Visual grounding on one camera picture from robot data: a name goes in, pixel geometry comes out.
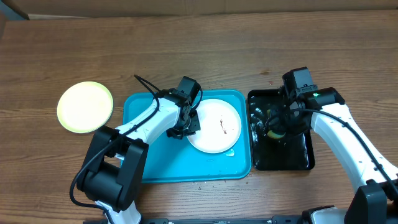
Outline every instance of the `turquoise tray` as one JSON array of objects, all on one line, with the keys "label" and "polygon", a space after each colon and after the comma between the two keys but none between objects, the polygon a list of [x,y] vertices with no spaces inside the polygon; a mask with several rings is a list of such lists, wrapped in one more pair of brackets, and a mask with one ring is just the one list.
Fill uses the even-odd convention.
[{"label": "turquoise tray", "polygon": [[[226,152],[208,154],[193,147],[187,138],[168,138],[163,133],[149,146],[142,183],[240,179],[247,176],[251,169],[251,151],[245,97],[237,90],[205,90],[203,100],[207,99],[224,100],[238,111],[242,132],[236,144]],[[140,115],[152,100],[150,93],[130,96],[124,104],[123,124]]]}]

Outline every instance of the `black cable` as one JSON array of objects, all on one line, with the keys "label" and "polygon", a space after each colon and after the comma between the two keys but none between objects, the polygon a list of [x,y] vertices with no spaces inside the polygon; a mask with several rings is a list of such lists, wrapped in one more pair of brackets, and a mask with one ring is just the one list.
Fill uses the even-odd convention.
[{"label": "black cable", "polygon": [[199,103],[201,102],[201,98],[202,98],[202,97],[203,97],[203,90],[200,89],[200,99],[199,99],[198,103],[197,103],[195,106],[193,106],[193,107],[191,108],[191,110],[196,110],[196,109],[198,108]]},{"label": "black cable", "polygon": [[75,199],[75,196],[73,195],[73,190],[75,189],[75,185],[77,183],[77,179],[79,178],[79,176],[84,173],[87,170],[87,167],[99,156],[103,156],[104,154],[106,154],[112,146],[114,146],[116,143],[118,143],[120,140],[122,140],[124,137],[126,137],[128,134],[132,133],[133,131],[135,131],[137,128],[139,128],[140,126],[142,126],[144,123],[146,123],[148,120],[150,120],[155,114],[156,112],[158,112],[159,110],[159,99],[158,97],[156,97],[155,93],[145,84],[148,83],[150,86],[154,87],[156,90],[159,90],[156,86],[154,86],[153,84],[151,84],[150,82],[148,82],[147,80],[139,77],[138,75],[134,75],[134,77],[145,87],[147,88],[150,93],[154,96],[155,101],[156,101],[156,109],[154,110],[154,112],[152,112],[148,117],[146,117],[145,119],[143,119],[140,123],[138,123],[137,125],[133,126],[133,128],[131,128],[130,130],[126,131],[125,133],[123,133],[122,135],[118,136],[115,140],[111,141],[110,143],[108,143],[102,150],[100,150],[99,153],[97,153],[95,156],[93,156],[93,158],[91,158],[86,165],[80,169],[80,171],[76,174],[75,178],[73,179],[71,185],[70,185],[70,189],[69,189],[69,197],[70,200],[78,206],[81,207],[86,207],[86,208],[98,208],[101,209],[102,211],[104,211],[104,213],[106,214],[110,224],[114,224],[111,215],[109,214],[109,211],[102,207],[101,205],[95,205],[95,204],[88,204],[88,203],[82,203],[79,202]]},{"label": "black cable", "polygon": [[[343,121],[342,119],[336,117],[335,115],[332,115],[330,113],[324,112],[324,111],[319,111],[319,110],[312,110],[312,109],[301,109],[301,108],[297,108],[297,109],[291,109],[291,110],[287,110],[287,112],[291,113],[291,112],[296,112],[296,111],[303,111],[303,112],[312,112],[312,113],[320,113],[323,114],[325,116],[328,116],[336,121],[338,121],[339,123],[341,123],[344,127],[348,128],[356,137],[356,139],[359,141],[359,143],[361,143],[362,147],[364,148],[364,150],[366,151],[366,153],[368,154],[368,156],[371,158],[372,162],[374,163],[374,165],[377,167],[377,169],[379,170],[379,172],[381,173],[381,175],[387,180],[387,183],[390,185],[391,189],[394,191],[395,195],[393,196],[393,199],[395,200],[398,197],[398,189],[395,186],[395,184],[392,182],[392,180],[390,179],[390,177],[387,175],[386,171],[384,171],[382,165],[380,165],[380,163],[377,161],[377,159],[374,157],[373,153],[371,152],[371,150],[368,148],[368,146],[366,145],[366,143],[363,141],[363,139],[361,138],[361,136],[354,130],[353,127],[351,127],[347,122]],[[277,116],[273,116],[271,118],[267,119],[266,122],[266,128],[268,128],[268,124],[272,119],[275,119]]]}]

